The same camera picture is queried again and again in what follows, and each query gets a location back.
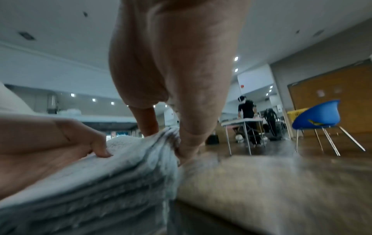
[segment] stack of folded towels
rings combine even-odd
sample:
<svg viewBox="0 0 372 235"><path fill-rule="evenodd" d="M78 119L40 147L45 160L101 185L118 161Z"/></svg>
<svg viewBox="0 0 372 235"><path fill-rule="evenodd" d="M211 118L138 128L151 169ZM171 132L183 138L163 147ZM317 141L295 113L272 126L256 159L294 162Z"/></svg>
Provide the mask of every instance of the stack of folded towels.
<svg viewBox="0 0 372 235"><path fill-rule="evenodd" d="M177 128L107 142L94 154L0 201L0 235L151 234L167 222L179 181Z"/></svg>

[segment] black shirt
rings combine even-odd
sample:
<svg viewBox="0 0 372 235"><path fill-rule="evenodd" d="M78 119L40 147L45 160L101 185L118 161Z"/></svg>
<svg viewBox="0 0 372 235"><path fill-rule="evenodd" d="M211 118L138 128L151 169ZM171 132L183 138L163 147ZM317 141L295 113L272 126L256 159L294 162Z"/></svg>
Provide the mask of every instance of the black shirt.
<svg viewBox="0 0 372 235"><path fill-rule="evenodd" d="M253 112L253 102L246 101L244 104L240 104L238 112L243 110L243 118L253 118L255 113Z"/></svg>

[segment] ceiling vent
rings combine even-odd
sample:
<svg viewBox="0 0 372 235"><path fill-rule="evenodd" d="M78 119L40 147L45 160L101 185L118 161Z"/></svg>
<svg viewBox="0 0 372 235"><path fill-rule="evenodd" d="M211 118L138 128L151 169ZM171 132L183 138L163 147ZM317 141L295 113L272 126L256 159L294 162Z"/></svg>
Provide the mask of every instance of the ceiling vent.
<svg viewBox="0 0 372 235"><path fill-rule="evenodd" d="M24 37L26 40L29 40L29 41L34 41L35 40L35 38L27 32L18 32L18 33L19 33L19 35Z"/></svg>
<svg viewBox="0 0 372 235"><path fill-rule="evenodd" d="M317 37L317 36L321 35L323 32L324 32L324 29L321 29L321 30L319 30L318 32L316 32L316 33L313 35L313 37Z"/></svg>

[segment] wooden tabletop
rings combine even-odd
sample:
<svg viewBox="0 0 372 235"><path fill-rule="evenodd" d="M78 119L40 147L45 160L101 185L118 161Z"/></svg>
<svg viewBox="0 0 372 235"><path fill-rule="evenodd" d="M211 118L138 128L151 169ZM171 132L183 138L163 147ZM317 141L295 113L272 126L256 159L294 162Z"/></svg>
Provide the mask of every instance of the wooden tabletop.
<svg viewBox="0 0 372 235"><path fill-rule="evenodd" d="M250 231L372 234L372 161L233 156L182 167L178 200Z"/></svg>

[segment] blue chair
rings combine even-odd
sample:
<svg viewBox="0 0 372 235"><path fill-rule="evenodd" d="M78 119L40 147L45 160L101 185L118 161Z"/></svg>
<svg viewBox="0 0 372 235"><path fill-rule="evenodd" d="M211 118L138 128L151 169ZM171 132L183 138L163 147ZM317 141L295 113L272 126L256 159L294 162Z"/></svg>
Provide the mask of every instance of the blue chair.
<svg viewBox="0 0 372 235"><path fill-rule="evenodd" d="M317 129L322 129L325 136L327 137L329 143L334 149L337 156L341 156L337 150L335 144L333 143L328 132L324 128L337 127L337 124L340 122L340 114L338 113L337 106L340 103L340 100L331 100L319 105L316 105L312 108L309 108L305 112L301 113L293 122L293 129L297 130L297 141L296 141L296 152L298 148L298 131L304 129L314 129L315 134L318 138L319 145L323 151L322 144L320 142ZM342 127L338 126L341 131L343 131L355 144L357 144L363 151L365 149Z"/></svg>

